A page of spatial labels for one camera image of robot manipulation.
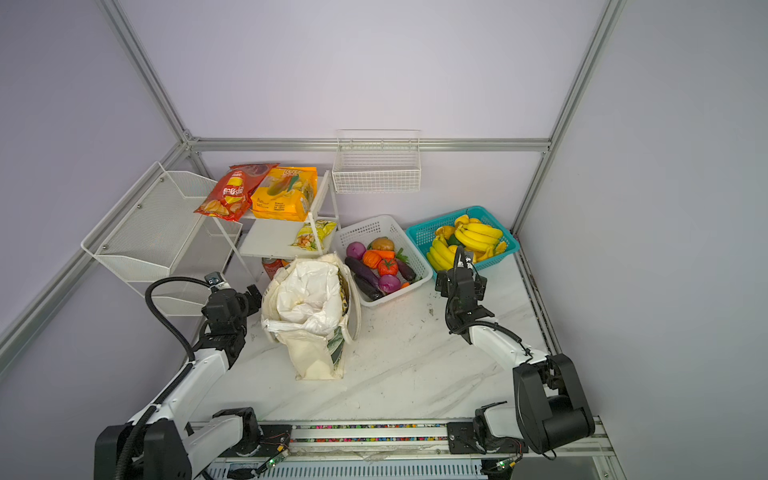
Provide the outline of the white plastic grocery bag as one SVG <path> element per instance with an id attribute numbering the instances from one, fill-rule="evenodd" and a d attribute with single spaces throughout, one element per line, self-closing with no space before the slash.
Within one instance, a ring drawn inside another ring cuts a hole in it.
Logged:
<path id="1" fill-rule="evenodd" d="M 298 258 L 271 280 L 261 308 L 267 332 L 304 331 L 329 338 L 348 321 L 348 270 L 334 254 Z"/>

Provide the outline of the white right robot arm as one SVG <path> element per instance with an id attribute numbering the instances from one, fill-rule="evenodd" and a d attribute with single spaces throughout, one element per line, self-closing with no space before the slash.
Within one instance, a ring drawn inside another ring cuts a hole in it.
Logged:
<path id="1" fill-rule="evenodd" d="M 487 280 L 474 268 L 455 266 L 438 273 L 436 291 L 446 299 L 445 323 L 452 335 L 488 354 L 512 375 L 513 428 L 510 434 L 493 431 L 486 412 L 476 411 L 474 438 L 485 450 L 495 450 L 508 438 L 520 440 L 536 454 L 592 436 L 595 421 L 574 362 L 565 354 L 547 354 L 526 344 L 522 337 L 493 320 L 480 304 Z"/>

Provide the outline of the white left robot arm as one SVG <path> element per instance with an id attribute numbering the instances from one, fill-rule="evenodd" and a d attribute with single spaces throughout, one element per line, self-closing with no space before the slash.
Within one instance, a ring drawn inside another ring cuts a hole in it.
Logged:
<path id="1" fill-rule="evenodd" d="M 221 454 L 248 456 L 263 438 L 250 407 L 216 412 L 193 430 L 191 417 L 207 393 L 235 364 L 245 346 L 247 320 L 262 304 L 256 286 L 245 292 L 230 287 L 218 272 L 184 282 L 209 289 L 201 312 L 209 328 L 196 343 L 187 338 L 155 305 L 156 288 L 178 282 L 170 276 L 151 283 L 145 303 L 157 320 L 181 343 L 187 360 L 164 389 L 124 424 L 105 428 L 94 449 L 96 479 L 195 479 Z"/>

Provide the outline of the canvas floral tote bag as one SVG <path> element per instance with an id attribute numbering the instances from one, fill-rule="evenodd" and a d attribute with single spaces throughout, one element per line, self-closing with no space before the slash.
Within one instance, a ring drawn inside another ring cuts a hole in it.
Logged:
<path id="1" fill-rule="evenodd" d="M 334 253 L 298 258 L 271 280 L 261 310 L 268 339 L 287 348 L 299 380 L 340 380 L 362 309 L 351 270 Z"/>

